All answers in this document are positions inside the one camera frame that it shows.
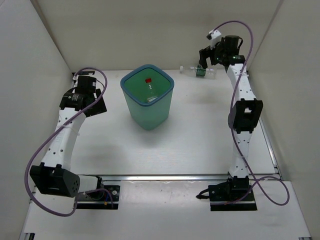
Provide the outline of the green-label clear bottle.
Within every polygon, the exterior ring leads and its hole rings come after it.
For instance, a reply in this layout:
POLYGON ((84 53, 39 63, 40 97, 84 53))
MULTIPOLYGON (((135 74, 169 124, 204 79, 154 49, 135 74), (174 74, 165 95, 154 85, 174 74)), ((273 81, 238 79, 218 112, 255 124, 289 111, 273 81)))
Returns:
POLYGON ((200 79, 215 79, 217 70, 214 68, 202 68, 201 65, 196 66, 180 66, 179 72, 188 77, 196 77, 200 79))

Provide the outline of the red-label clear water bottle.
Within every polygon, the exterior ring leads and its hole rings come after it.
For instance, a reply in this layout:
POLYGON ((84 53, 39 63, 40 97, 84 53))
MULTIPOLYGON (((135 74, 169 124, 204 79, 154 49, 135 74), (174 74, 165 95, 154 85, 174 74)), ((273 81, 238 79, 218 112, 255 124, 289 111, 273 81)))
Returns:
POLYGON ((152 83, 152 79, 151 78, 147 78, 145 80, 145 83, 147 85, 147 97, 146 98, 149 98, 149 97, 153 97, 153 96, 158 96, 154 86, 153 86, 153 83, 152 83))

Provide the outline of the black-label clear bottle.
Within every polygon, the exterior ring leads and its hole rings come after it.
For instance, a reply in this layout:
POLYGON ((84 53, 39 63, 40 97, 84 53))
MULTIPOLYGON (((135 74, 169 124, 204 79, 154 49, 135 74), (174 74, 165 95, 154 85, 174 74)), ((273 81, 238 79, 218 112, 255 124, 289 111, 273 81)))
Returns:
POLYGON ((151 97, 146 98, 145 102, 151 103, 151 102, 157 100, 158 98, 159 98, 158 96, 151 96, 151 97))

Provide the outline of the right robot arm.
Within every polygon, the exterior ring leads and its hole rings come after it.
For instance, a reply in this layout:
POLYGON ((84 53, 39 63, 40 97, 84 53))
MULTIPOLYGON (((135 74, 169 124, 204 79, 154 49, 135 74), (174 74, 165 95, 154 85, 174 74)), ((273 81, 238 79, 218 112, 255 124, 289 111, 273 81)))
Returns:
POLYGON ((245 64, 246 59, 239 54, 243 39, 237 35, 223 37, 218 30, 206 37, 210 40, 210 45, 199 51, 196 74, 204 76, 209 72, 207 59, 210 59, 212 66, 222 65, 225 68, 233 88, 227 119, 234 138, 232 163, 228 175, 232 179, 244 179, 249 175, 249 171, 243 158, 248 158, 250 140, 258 125, 263 101, 258 100, 253 93, 245 64))

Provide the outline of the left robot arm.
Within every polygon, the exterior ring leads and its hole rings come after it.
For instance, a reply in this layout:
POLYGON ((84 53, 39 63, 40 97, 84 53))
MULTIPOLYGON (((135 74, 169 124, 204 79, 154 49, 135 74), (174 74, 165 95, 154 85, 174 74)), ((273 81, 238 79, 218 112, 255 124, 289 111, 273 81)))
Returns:
POLYGON ((80 188, 80 177, 71 172, 72 152, 81 125, 87 117, 107 111, 101 98, 84 112, 102 94, 97 79, 80 75, 75 87, 64 93, 59 104, 56 129, 61 131, 49 141, 47 152, 40 165, 33 165, 29 175, 42 194, 73 198, 80 188))

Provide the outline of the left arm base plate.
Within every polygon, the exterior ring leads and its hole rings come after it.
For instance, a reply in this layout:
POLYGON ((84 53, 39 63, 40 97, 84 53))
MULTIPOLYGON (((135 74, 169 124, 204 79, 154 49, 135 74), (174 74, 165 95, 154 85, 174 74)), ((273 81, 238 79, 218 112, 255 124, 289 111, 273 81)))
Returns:
POLYGON ((111 194, 112 199, 105 191, 98 191, 81 195, 78 198, 77 210, 117 210, 119 208, 121 185, 119 181, 104 181, 100 187, 111 194))

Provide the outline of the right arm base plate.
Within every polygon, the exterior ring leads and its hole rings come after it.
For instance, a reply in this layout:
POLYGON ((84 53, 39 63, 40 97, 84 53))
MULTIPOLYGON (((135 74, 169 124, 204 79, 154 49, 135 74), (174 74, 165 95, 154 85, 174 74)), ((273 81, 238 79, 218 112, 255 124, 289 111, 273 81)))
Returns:
POLYGON ((211 212, 244 212, 257 211, 257 204, 251 185, 237 187, 227 182, 209 185, 196 198, 209 200, 211 212))

